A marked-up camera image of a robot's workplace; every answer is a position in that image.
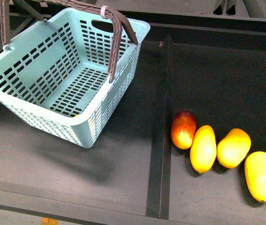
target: yellow mango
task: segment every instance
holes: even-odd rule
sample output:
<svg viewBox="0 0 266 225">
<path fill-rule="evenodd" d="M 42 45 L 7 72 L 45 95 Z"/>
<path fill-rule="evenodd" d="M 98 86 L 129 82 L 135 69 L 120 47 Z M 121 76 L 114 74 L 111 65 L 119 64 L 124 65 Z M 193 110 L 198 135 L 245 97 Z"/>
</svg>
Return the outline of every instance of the yellow mango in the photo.
<svg viewBox="0 0 266 225">
<path fill-rule="evenodd" d="M 257 201 L 266 203 L 266 152 L 251 153 L 245 160 L 244 171 L 251 195 Z"/>
<path fill-rule="evenodd" d="M 199 173 L 205 173 L 211 169 L 216 159 L 215 134 L 209 125 L 199 128 L 193 138 L 190 149 L 192 167 Z"/>
<path fill-rule="evenodd" d="M 241 129 L 232 129 L 217 145 L 217 159 L 221 165 L 232 169 L 246 157 L 251 147 L 249 135 Z"/>
</svg>

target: basket handle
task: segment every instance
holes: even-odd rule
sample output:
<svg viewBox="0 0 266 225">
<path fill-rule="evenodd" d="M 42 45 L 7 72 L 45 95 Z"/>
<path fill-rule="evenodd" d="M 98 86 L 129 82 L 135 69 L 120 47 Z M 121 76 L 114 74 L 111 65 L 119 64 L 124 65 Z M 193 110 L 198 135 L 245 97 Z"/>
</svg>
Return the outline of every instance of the basket handle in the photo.
<svg viewBox="0 0 266 225">
<path fill-rule="evenodd" d="M 101 15 L 103 18 L 108 18 L 113 24 L 113 40 L 110 52 L 110 58 L 108 63 L 108 73 L 110 74 L 110 82 L 114 80 L 115 69 L 118 59 L 118 52 L 120 48 L 120 41 L 122 37 L 122 28 L 124 28 L 130 41 L 134 44 L 138 44 L 137 37 L 130 25 L 128 19 L 120 12 L 110 9 L 109 7 L 100 7 L 92 4 L 80 2 L 78 0 L 45 0 L 46 2 L 57 3 L 64 6 L 69 6 L 74 9 L 84 11 L 87 13 Z M 1 29 L 2 29 L 2 41 L 3 44 L 9 44 L 9 15 L 8 15 L 8 0 L 0 0 L 1 6 Z"/>
<path fill-rule="evenodd" d="M 122 37 L 122 27 L 127 33 L 130 41 L 134 44 L 138 44 L 137 37 L 128 19 L 120 12 L 110 9 L 109 7 L 100 7 L 92 4 L 80 2 L 78 0 L 44 0 L 46 2 L 58 3 L 64 6 L 70 6 L 74 9 L 84 11 L 87 13 L 93 13 L 101 15 L 103 18 L 108 18 L 113 24 L 113 40 L 108 64 L 108 73 L 110 74 L 110 82 L 113 81 L 115 75 L 115 69 L 118 59 L 118 52 L 120 47 L 120 41 Z"/>
</svg>

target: shopping basket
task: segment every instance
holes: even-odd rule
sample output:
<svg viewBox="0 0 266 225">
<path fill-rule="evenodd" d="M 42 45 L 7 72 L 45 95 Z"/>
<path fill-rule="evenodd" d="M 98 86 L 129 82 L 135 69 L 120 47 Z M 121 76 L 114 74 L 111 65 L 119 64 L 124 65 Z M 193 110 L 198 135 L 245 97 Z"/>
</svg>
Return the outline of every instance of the shopping basket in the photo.
<svg viewBox="0 0 266 225">
<path fill-rule="evenodd" d="M 0 102 L 27 124 L 90 148 L 134 77 L 150 26 L 107 7 L 58 2 L 71 8 L 3 47 Z"/>
</svg>

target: dark gray shelf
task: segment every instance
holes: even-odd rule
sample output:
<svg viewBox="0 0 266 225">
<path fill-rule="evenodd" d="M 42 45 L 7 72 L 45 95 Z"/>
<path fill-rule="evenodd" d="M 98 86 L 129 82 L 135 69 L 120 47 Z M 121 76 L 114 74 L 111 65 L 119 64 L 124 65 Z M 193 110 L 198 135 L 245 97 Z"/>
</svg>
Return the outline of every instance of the dark gray shelf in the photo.
<svg viewBox="0 0 266 225">
<path fill-rule="evenodd" d="M 0 210 L 79 224 L 266 223 L 266 205 L 250 196 L 242 166 L 225 171 L 215 164 L 197 176 L 188 151 L 161 145 L 168 109 L 189 109 L 218 140 L 239 127 L 252 137 L 252 150 L 266 150 L 266 21 L 184 18 L 197 25 L 152 26 L 132 84 L 89 150 L 26 125 L 0 104 Z M 159 47 L 167 34 L 173 65 L 169 48 Z M 164 160 L 156 170 L 153 152 Z"/>
</svg>

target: mango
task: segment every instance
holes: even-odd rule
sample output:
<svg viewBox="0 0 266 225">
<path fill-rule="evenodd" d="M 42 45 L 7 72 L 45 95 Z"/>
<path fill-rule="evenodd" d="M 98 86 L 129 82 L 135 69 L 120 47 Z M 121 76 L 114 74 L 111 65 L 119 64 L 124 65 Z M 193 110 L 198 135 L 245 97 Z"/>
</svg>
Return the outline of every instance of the mango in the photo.
<svg viewBox="0 0 266 225">
<path fill-rule="evenodd" d="M 197 120 L 191 112 L 187 110 L 178 112 L 171 126 L 170 135 L 173 144 L 182 150 L 190 148 L 196 129 Z"/>
<path fill-rule="evenodd" d="M 211 126 L 199 128 L 193 138 L 190 149 L 192 167 L 199 173 L 209 171 L 216 159 L 215 134 Z"/>
<path fill-rule="evenodd" d="M 244 171 L 251 195 L 257 201 L 266 203 L 266 152 L 251 153 L 245 160 Z"/>
<path fill-rule="evenodd" d="M 241 129 L 232 129 L 217 145 L 217 159 L 221 165 L 232 169 L 246 157 L 251 147 L 250 136 Z"/>
</svg>

